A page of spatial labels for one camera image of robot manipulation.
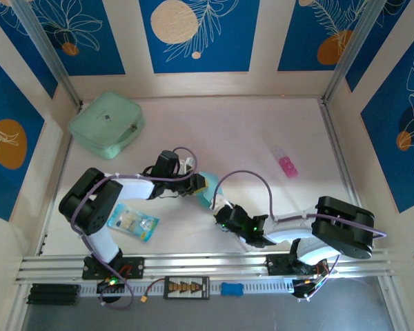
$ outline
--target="white floor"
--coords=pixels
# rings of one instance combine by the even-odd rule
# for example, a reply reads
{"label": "white floor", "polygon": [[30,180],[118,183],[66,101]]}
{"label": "white floor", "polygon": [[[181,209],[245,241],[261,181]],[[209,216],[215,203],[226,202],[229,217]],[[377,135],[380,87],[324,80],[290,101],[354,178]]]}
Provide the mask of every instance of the white floor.
{"label": "white floor", "polygon": [[[87,254],[69,223],[58,212],[61,198],[90,167],[103,172],[135,174],[155,164],[162,150],[192,149],[199,171],[219,177],[238,169],[253,170],[270,184],[274,213],[308,208],[322,195],[347,201],[317,100],[273,97],[208,97],[137,100],[146,127],[119,156],[103,160],[72,143],[48,226],[43,254]],[[282,147],[299,176],[287,179],[270,153]],[[184,151],[180,156],[188,156]],[[268,214],[264,184],[237,174],[222,186],[227,199],[250,216]],[[135,209],[160,218],[149,242],[112,231],[125,254],[245,252],[256,250],[231,233],[221,232],[215,219],[194,197],[127,201]],[[287,245],[271,250],[288,249]]]}

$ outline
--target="metal extrusion rail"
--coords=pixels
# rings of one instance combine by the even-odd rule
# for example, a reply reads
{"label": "metal extrusion rail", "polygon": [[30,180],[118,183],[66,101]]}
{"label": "metal extrusion rail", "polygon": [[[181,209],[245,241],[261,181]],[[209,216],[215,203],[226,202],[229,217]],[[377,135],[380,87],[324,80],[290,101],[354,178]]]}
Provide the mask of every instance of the metal extrusion rail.
{"label": "metal extrusion rail", "polygon": [[[150,282],[164,276],[209,276],[212,281],[242,281],[255,279],[301,279],[304,277],[269,276],[267,254],[288,252],[247,252],[236,254],[144,254],[144,277],[138,282]],[[24,257],[17,274],[18,284],[30,283],[96,283],[81,278],[85,256]],[[368,260],[342,257],[332,277],[392,276],[391,257],[386,250],[374,250]]]}

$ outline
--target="circuit board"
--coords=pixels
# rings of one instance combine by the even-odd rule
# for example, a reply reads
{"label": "circuit board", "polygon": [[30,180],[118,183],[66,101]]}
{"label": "circuit board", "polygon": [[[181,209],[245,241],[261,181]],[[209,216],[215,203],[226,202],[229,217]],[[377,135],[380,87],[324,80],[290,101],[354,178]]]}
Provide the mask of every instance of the circuit board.
{"label": "circuit board", "polygon": [[165,299],[200,299],[210,297],[208,277],[170,277],[164,279]]}

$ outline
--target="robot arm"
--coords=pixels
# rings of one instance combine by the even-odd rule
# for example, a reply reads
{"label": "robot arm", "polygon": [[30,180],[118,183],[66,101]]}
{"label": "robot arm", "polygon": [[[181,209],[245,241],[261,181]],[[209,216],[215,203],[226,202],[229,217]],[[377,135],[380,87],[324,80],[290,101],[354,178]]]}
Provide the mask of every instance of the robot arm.
{"label": "robot arm", "polygon": [[[194,170],[190,159],[181,162],[178,155],[171,151],[163,151],[155,165],[129,178],[110,176],[95,168],[88,169],[59,205],[60,213],[69,222],[76,214],[74,230],[86,236],[84,243],[98,257],[86,257],[86,266],[96,265],[96,268],[103,270],[101,274],[109,276],[109,272],[116,274],[115,270],[122,270],[125,266],[122,251],[105,226],[118,199],[154,199],[165,190],[181,196],[206,192],[208,181],[202,174],[191,174]],[[357,259],[371,257],[374,216],[343,201],[321,197],[314,208],[280,216],[277,221],[268,215],[250,218],[241,206],[227,201],[221,190],[216,195],[215,204],[206,199],[207,207],[209,202],[217,225],[222,230],[233,232],[248,245],[263,248],[283,241],[292,244],[288,257],[281,258],[280,274],[315,274],[318,265],[324,264],[325,267],[326,259],[338,254]],[[329,272],[322,273],[319,277],[328,278],[328,275]],[[317,279],[310,289],[299,291],[298,295],[306,297],[304,295],[319,287],[321,281]]]}
{"label": "robot arm", "polygon": [[[220,227],[234,232],[248,245],[263,248],[300,239],[295,254],[308,265],[339,254],[354,259],[369,259],[372,254],[373,233],[340,221],[371,229],[374,215],[332,197],[321,197],[314,208],[279,216],[278,221],[268,215],[250,218],[241,206],[229,203],[220,194],[211,208]],[[326,215],[342,220],[331,221],[324,218]]]}

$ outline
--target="wire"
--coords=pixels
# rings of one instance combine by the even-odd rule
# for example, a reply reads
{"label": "wire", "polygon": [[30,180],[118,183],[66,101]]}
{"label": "wire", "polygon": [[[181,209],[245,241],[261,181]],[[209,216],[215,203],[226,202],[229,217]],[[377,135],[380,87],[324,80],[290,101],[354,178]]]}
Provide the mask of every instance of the wire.
{"label": "wire", "polygon": [[340,222],[346,225],[350,225],[353,226],[355,228],[359,228],[365,231],[369,231],[372,232],[373,234],[376,234],[373,238],[384,238],[386,237],[386,232],[377,230],[375,228],[372,228],[370,226],[367,225],[363,225],[363,224],[359,224],[353,221],[349,221],[348,219],[341,219],[339,217],[336,216],[331,216],[331,215],[327,215],[327,214],[307,214],[306,218],[310,219],[310,218],[320,218],[320,219],[329,219],[330,221],[336,221],[336,222]]}
{"label": "wire", "polygon": [[324,278],[324,280],[320,283],[320,285],[310,293],[310,295],[307,296],[307,299],[310,300],[316,293],[317,291],[324,286],[324,284],[326,283],[326,281],[330,278],[331,274],[333,273],[334,268],[337,265],[337,262],[339,262],[339,258],[340,255],[337,255],[336,260],[334,261],[333,265],[331,266],[330,272],[328,273],[328,276]]}
{"label": "wire", "polygon": [[[250,170],[232,171],[229,174],[226,174],[224,177],[221,178],[219,183],[216,185],[215,192],[213,193],[213,204],[212,204],[213,209],[215,209],[216,194],[218,192],[218,189],[219,189],[221,183],[223,181],[225,181],[231,175],[237,174],[237,173],[240,173],[240,172],[246,173],[246,174],[252,174],[253,176],[256,176],[257,178],[261,179],[261,181],[265,184],[265,186],[267,187],[267,191],[268,191],[270,216],[273,219],[273,221],[278,222],[278,223],[283,223],[283,222],[287,222],[287,221],[293,221],[293,220],[296,220],[296,219],[301,219],[303,217],[301,214],[299,214],[299,215],[295,215],[295,216],[292,216],[292,217],[286,217],[286,218],[283,218],[283,219],[275,219],[275,215],[273,213],[273,193],[271,192],[270,185],[260,174],[257,174],[256,172],[253,172],[253,171],[250,171]],[[322,219],[328,219],[330,221],[338,221],[340,223],[353,226],[354,228],[359,228],[359,229],[362,229],[362,230],[365,230],[365,231],[372,232],[373,234],[376,234],[373,238],[384,238],[384,237],[386,237],[386,233],[383,232],[383,231],[377,230],[375,228],[372,228],[372,227],[364,225],[364,224],[358,224],[356,222],[349,221],[348,219],[341,219],[339,217],[334,217],[334,216],[327,215],[327,214],[307,214],[306,215],[307,219],[317,218],[317,217],[322,218]]]}
{"label": "wire", "polygon": [[267,191],[268,191],[268,196],[270,198],[270,216],[272,219],[275,219],[275,215],[273,214],[273,193],[271,192],[270,186],[267,183],[267,181],[260,175],[257,174],[256,172],[250,171],[250,170],[236,170],[236,171],[232,171],[229,174],[226,174],[224,177],[221,178],[221,180],[219,181],[219,183],[216,185],[215,188],[215,192],[213,193],[213,209],[215,209],[215,204],[216,204],[216,194],[218,193],[218,189],[221,185],[221,183],[223,181],[225,181],[228,177],[230,177],[233,174],[239,174],[239,173],[244,173],[244,174],[252,174],[253,176],[256,176],[257,178],[261,179],[261,181],[265,184],[265,186],[267,187]]}
{"label": "wire", "polygon": [[146,291],[144,292],[143,296],[141,297],[140,301],[142,303],[145,303],[147,301],[147,296],[148,296],[148,292],[150,291],[150,289],[152,288],[152,286],[154,286],[154,284],[158,283],[159,281],[165,281],[164,278],[160,278],[157,279],[156,281],[153,281],[147,288]]}
{"label": "wire", "polygon": [[328,270],[328,267],[326,266],[326,264],[324,262],[322,262],[322,265],[324,266],[326,273],[330,274],[330,270]]}
{"label": "wire", "polygon": [[154,286],[154,284],[158,283],[159,281],[165,281],[165,279],[160,278],[160,279],[157,279],[156,281],[153,281],[152,283],[150,283],[150,285],[146,288],[146,291],[144,292],[144,295],[147,295],[147,293],[150,291],[152,286]]}
{"label": "wire", "polygon": [[[187,178],[190,178],[190,176],[192,176],[197,169],[198,166],[198,160],[195,154],[193,154],[193,152],[186,148],[186,147],[177,147],[173,150],[186,150],[189,153],[191,153],[193,159],[195,160],[195,164],[193,166],[193,169],[191,172],[189,172],[186,176],[181,177],[181,178],[175,178],[175,179],[168,179],[168,178],[154,178],[154,177],[144,177],[141,176],[139,174],[136,175],[131,175],[131,174],[122,174],[122,175],[111,175],[111,176],[107,176],[104,177],[102,180],[100,180],[98,183],[96,183],[89,191],[88,193],[85,195],[85,197],[80,201],[79,205],[77,206],[77,209],[75,209],[72,217],[70,218],[70,227],[72,228],[73,231],[75,231],[76,233],[78,233],[81,237],[81,239],[83,240],[84,245],[87,247],[87,249],[89,249],[91,255],[94,256],[94,258],[96,258],[96,260],[98,262],[100,262],[100,264],[107,269],[107,271],[109,271],[112,275],[116,276],[120,281],[122,281],[124,283],[124,285],[127,287],[127,289],[129,290],[131,296],[130,296],[130,301],[127,305],[123,305],[123,306],[115,306],[115,305],[110,305],[108,306],[111,309],[115,309],[115,310],[125,310],[127,308],[129,308],[132,304],[133,304],[133,298],[134,298],[134,290],[132,288],[132,286],[129,285],[129,283],[127,282],[127,280],[125,278],[123,278],[116,270],[114,270],[108,263],[106,263],[103,258],[101,256],[99,256],[99,254],[97,252],[94,251],[94,249],[92,248],[91,244],[89,243],[88,240],[88,236],[86,236],[86,234],[84,233],[83,230],[81,230],[80,228],[75,226],[75,220],[77,219],[78,213],[80,212],[80,210],[82,209],[82,207],[84,206],[84,204],[86,203],[87,200],[89,200],[90,196],[101,186],[103,185],[105,182],[111,180],[111,179],[143,179],[143,180],[147,180],[147,181],[185,181]],[[106,303],[103,301],[103,292],[101,292],[100,296],[99,296],[99,300],[101,302],[102,305],[105,305]]]}

